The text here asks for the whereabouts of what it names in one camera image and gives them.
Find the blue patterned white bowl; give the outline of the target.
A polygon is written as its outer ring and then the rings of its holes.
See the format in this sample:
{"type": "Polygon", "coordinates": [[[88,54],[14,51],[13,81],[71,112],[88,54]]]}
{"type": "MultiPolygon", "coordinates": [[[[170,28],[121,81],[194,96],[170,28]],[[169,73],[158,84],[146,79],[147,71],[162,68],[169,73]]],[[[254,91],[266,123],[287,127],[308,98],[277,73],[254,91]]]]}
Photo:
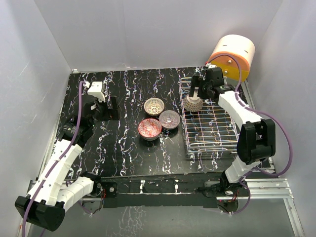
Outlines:
{"type": "Polygon", "coordinates": [[[200,99],[198,96],[190,97],[189,95],[186,95],[183,104],[185,110],[190,112],[198,112],[202,110],[203,100],[200,99]]]}

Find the red white patterned bowl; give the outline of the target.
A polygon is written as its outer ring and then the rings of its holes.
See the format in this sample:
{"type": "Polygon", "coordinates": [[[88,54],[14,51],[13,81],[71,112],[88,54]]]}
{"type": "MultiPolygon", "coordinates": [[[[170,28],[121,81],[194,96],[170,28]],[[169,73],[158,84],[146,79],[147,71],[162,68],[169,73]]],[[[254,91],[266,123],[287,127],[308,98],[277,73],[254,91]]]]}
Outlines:
{"type": "Polygon", "coordinates": [[[144,140],[153,141],[157,139],[162,132],[162,125],[155,118],[147,118],[140,122],[138,132],[144,140]]]}

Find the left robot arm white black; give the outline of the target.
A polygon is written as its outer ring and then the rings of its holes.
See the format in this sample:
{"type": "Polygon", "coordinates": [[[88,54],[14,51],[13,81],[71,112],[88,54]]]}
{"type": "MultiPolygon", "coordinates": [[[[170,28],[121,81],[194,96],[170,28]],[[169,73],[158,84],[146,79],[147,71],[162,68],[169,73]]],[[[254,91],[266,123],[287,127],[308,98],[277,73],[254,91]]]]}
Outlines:
{"type": "Polygon", "coordinates": [[[115,96],[107,102],[100,102],[92,95],[83,95],[77,105],[77,113],[64,123],[55,143],[51,158],[37,182],[26,196],[19,196],[15,207],[27,222],[55,231],[64,220],[66,212],[85,195],[97,197],[101,194],[101,178],[84,172],[66,188],[62,188],[73,162],[80,155],[93,134],[97,121],[120,119],[120,107],[115,96]]]}

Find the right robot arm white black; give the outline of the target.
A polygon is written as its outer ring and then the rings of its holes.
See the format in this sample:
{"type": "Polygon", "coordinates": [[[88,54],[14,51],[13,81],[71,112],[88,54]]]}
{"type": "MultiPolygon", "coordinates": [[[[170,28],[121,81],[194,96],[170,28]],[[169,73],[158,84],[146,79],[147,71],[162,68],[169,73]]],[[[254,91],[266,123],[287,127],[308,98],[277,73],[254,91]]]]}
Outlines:
{"type": "Polygon", "coordinates": [[[192,76],[189,101],[210,99],[217,101],[234,120],[239,129],[237,156],[221,175],[219,183],[204,187],[201,191],[233,195],[244,184],[243,180],[262,161],[276,152],[276,125],[272,119],[264,119],[244,103],[235,87],[226,83],[222,70],[207,68],[204,76],[192,76]]]}

